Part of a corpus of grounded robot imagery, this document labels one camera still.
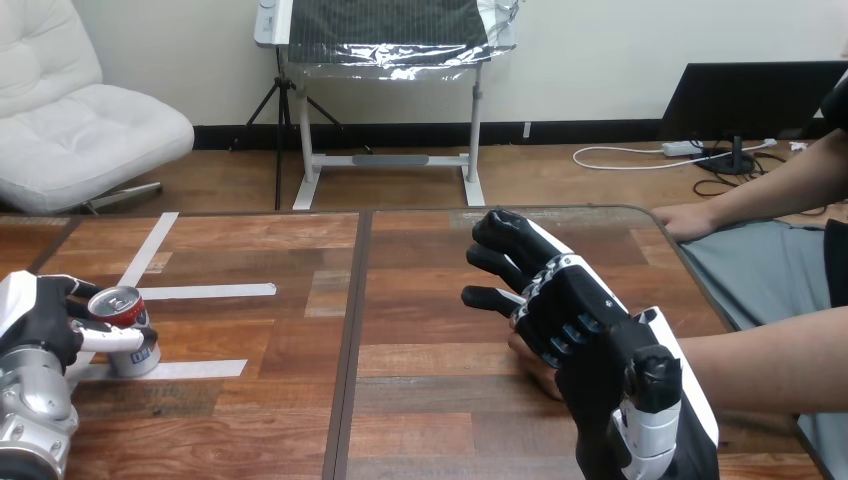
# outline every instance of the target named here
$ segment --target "red soda can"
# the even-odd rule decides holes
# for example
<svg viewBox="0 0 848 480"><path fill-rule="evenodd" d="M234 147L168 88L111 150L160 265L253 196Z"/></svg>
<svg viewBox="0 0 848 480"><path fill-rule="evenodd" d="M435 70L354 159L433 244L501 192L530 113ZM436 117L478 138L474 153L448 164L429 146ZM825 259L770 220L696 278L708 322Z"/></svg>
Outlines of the red soda can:
<svg viewBox="0 0 848 480"><path fill-rule="evenodd" d="M144 307L141 293L127 286L107 288L88 302L92 320L112 324L119 328L151 327L150 315ZM119 377L138 377L159 365L162 352L159 342L135 352L109 354L109 363Z"/></svg>

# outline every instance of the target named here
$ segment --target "silver robotic arm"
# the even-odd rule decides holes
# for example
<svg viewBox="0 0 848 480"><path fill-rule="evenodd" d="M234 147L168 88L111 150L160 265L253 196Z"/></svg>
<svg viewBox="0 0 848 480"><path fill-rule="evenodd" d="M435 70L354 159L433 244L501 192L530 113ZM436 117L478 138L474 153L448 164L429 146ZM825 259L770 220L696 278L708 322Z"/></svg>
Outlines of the silver robotic arm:
<svg viewBox="0 0 848 480"><path fill-rule="evenodd" d="M100 288L67 275L14 272L0 282L0 479L61 480L79 426L65 369L80 351L134 351L152 329L87 320Z"/></svg>
<svg viewBox="0 0 848 480"><path fill-rule="evenodd" d="M474 308L510 318L557 369L589 480L718 478L718 426L656 307L631 317L588 263L532 221L493 210L467 259L517 294L466 287Z"/></svg>

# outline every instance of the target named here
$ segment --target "forearm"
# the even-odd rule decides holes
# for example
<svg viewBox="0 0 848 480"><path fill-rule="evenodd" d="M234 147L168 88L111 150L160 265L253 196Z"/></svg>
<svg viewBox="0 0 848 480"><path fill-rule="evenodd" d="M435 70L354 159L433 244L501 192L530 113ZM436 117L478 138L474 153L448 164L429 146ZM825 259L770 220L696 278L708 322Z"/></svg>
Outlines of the forearm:
<svg viewBox="0 0 848 480"><path fill-rule="evenodd" d="M837 130L791 161L707 202L716 227L775 218L848 196L848 134Z"/></svg>
<svg viewBox="0 0 848 480"><path fill-rule="evenodd" d="M848 410L848 307L680 344L715 408Z"/></svg>

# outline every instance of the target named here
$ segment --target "chair leg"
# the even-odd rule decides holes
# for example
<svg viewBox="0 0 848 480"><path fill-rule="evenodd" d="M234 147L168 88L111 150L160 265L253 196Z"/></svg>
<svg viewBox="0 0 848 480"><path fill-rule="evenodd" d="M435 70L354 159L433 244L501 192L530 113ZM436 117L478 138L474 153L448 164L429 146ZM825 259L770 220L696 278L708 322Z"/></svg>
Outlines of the chair leg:
<svg viewBox="0 0 848 480"><path fill-rule="evenodd" d="M148 183L147 185L140 185L138 187L125 188L123 190L118 190L116 192L110 192L103 196L93 198L84 203L84 205L96 211L98 208L105 207L107 205L112 205L113 203L121 202L130 198L135 198L145 193L149 192L160 192L162 191L162 183Z"/></svg>

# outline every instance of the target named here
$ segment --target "black cable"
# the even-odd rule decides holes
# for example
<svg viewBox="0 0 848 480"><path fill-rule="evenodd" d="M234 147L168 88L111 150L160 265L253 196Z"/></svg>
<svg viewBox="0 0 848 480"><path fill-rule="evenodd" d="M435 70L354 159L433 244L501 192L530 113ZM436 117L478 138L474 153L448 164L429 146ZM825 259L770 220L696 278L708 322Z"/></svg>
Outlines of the black cable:
<svg viewBox="0 0 848 480"><path fill-rule="evenodd" d="M704 156L713 156L713 155L717 155L718 153L723 153L723 152L717 152L716 151L716 147L718 146L719 143L721 143L721 140L717 141L713 145L713 148L711 148L709 150L707 150L705 148L701 148L701 154L704 155ZM772 160L777 160L780 163L786 163L785 159L780 158L777 155L772 155L770 153L765 153L765 152L756 152L756 153L754 153L753 157L754 157L754 167L755 167L754 170L752 170L749 173L742 174L742 175L736 175L738 183L731 182L730 180L723 178L721 176L721 174L712 172L712 174L716 177L715 180L713 180L713 179L698 180L697 182L695 182L694 185L692 185L692 191L695 193L695 195L698 195L701 198L717 197L717 196L719 196L723 193L726 193L727 190L725 190L723 192L718 192L718 193L705 193L705 192L699 191L698 187L700 185L715 184L715 185L723 185L723 186L730 187L730 188L736 188L736 187L742 185L743 183L750 182L751 180L756 180L757 178L760 178L760 177L762 177L763 175L765 175L769 172L769 170L766 170L765 168L763 168L762 164L760 164L760 162L757 160L758 158L769 158L769 159L772 159ZM813 212L801 212L801 213L799 213L799 215L803 215L805 217L820 217L820 216L824 215L825 212L827 212L827 206L825 205L824 207L821 207L820 210L821 211L819 211L819 209L816 209Z"/></svg>

